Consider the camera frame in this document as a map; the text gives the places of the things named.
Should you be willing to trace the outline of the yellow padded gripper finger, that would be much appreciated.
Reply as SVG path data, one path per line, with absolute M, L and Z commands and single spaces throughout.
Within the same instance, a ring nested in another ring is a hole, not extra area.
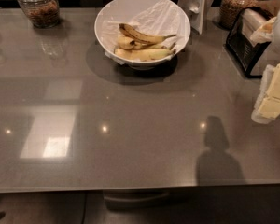
M 280 115 L 280 102 L 274 98 L 258 98 L 251 114 L 251 119 L 256 123 L 268 124 Z

